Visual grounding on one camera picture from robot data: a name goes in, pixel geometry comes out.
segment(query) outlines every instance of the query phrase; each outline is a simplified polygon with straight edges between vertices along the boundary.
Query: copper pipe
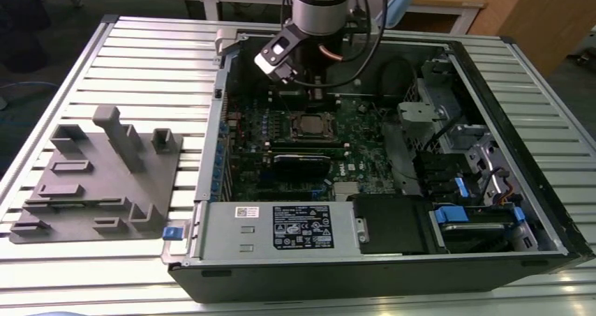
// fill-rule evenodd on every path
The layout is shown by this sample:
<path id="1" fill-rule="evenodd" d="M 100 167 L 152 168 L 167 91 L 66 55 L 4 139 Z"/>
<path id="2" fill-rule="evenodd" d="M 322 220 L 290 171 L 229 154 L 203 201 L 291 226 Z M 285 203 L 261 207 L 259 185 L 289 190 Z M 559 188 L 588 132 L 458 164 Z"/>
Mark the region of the copper pipe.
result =
<path id="1" fill-rule="evenodd" d="M 334 61 L 342 61 L 343 57 L 339 56 L 338 54 L 334 54 L 330 50 L 327 50 L 327 48 L 325 47 L 325 45 L 319 44 L 318 45 L 318 50 L 321 51 L 321 53 L 329 58 L 333 59 Z"/>

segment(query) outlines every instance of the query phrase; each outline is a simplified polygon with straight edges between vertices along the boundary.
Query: cpu socket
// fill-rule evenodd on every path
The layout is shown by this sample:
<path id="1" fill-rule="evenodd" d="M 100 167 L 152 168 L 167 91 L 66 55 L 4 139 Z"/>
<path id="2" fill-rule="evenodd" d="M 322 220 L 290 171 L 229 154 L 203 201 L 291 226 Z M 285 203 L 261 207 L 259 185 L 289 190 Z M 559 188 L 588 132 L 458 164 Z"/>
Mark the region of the cpu socket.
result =
<path id="1" fill-rule="evenodd" d="M 291 140 L 295 142 L 334 142 L 333 116 L 329 113 L 290 115 Z"/>

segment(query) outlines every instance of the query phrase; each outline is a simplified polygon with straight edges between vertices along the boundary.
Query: wooden cabinet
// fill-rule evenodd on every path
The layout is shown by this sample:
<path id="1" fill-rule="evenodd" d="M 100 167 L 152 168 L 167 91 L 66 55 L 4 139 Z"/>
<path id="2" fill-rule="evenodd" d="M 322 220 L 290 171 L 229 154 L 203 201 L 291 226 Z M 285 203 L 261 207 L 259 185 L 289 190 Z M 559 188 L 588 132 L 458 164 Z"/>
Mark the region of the wooden cabinet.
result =
<path id="1" fill-rule="evenodd" d="M 544 76 L 596 24 L 596 0 L 486 0 L 469 34 L 511 36 Z"/>

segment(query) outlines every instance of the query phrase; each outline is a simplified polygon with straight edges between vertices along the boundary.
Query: power supply label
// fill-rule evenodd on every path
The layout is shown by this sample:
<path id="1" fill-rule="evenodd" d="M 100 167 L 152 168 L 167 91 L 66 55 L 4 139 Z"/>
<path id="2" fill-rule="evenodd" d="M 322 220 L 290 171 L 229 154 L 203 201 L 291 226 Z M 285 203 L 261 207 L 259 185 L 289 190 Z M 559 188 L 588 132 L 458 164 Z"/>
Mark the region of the power supply label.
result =
<path id="1" fill-rule="evenodd" d="M 278 250 L 333 248 L 329 206 L 274 206 L 273 245 Z"/>

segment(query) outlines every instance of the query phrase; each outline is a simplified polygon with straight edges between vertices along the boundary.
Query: blue tab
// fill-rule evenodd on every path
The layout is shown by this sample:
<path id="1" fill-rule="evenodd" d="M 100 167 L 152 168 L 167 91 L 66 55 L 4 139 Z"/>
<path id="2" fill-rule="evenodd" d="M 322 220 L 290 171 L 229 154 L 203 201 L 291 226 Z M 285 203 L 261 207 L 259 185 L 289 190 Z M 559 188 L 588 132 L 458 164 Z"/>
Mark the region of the blue tab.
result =
<path id="1" fill-rule="evenodd" d="M 164 227 L 164 233 L 162 238 L 164 241 L 182 241 L 183 240 L 183 227 Z"/>
<path id="2" fill-rule="evenodd" d="M 462 206 L 442 206 L 434 210 L 434 217 L 437 218 L 437 223 L 457 223 L 468 222 L 468 214 Z"/>
<path id="3" fill-rule="evenodd" d="M 515 219 L 517 220 L 517 223 L 521 223 L 525 221 L 525 214 L 519 206 L 513 208 L 513 215 L 515 215 Z"/>
<path id="4" fill-rule="evenodd" d="M 462 178 L 456 178 L 457 187 L 460 187 L 460 194 L 462 197 L 469 197 L 468 188 L 465 188 L 465 183 Z"/>
<path id="5" fill-rule="evenodd" d="M 442 224 L 448 221 L 448 218 L 445 217 L 445 214 L 444 214 L 441 208 L 434 210 L 434 218 L 437 218 L 438 224 Z"/>

